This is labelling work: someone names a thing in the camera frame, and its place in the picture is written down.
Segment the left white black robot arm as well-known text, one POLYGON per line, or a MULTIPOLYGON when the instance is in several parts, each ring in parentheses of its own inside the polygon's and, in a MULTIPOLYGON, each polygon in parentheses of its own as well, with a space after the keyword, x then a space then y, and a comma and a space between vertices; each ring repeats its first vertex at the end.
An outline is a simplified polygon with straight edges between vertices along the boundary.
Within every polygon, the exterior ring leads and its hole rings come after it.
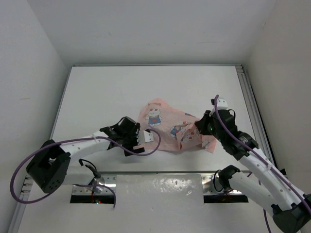
POLYGON ((42 151, 36 153, 27 165, 26 171, 44 193, 50 194, 64 182, 71 162, 117 145, 124 147, 125 156, 132 152, 143 153, 144 148, 135 147, 151 141, 151 132, 142 130, 139 123, 126 116, 117 124, 103 127, 74 142, 57 145, 54 140, 46 141, 42 151))

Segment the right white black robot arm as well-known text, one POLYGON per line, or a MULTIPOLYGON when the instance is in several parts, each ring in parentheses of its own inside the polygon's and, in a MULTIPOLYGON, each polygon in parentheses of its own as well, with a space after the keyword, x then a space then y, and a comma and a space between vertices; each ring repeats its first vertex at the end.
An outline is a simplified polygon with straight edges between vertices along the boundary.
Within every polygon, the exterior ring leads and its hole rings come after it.
POLYGON ((234 189, 263 208, 284 233, 296 233, 311 220, 311 196, 291 184, 249 134, 239 131, 228 110, 207 110, 195 123, 202 135, 214 136, 223 149, 247 167, 258 181, 233 165, 218 170, 215 188, 234 189))

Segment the pink cartoon print pillowcase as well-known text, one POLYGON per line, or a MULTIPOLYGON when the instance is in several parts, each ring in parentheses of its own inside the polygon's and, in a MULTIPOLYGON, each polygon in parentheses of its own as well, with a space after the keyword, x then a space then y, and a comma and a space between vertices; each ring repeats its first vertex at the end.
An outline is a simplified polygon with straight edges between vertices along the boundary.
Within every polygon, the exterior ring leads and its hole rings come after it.
POLYGON ((180 151, 200 146, 203 150, 214 153, 217 141, 215 137, 199 134, 195 122, 199 118, 171 107, 161 98, 151 100, 142 108, 137 122, 142 130, 153 129, 160 135, 153 142, 145 144, 145 148, 180 151))

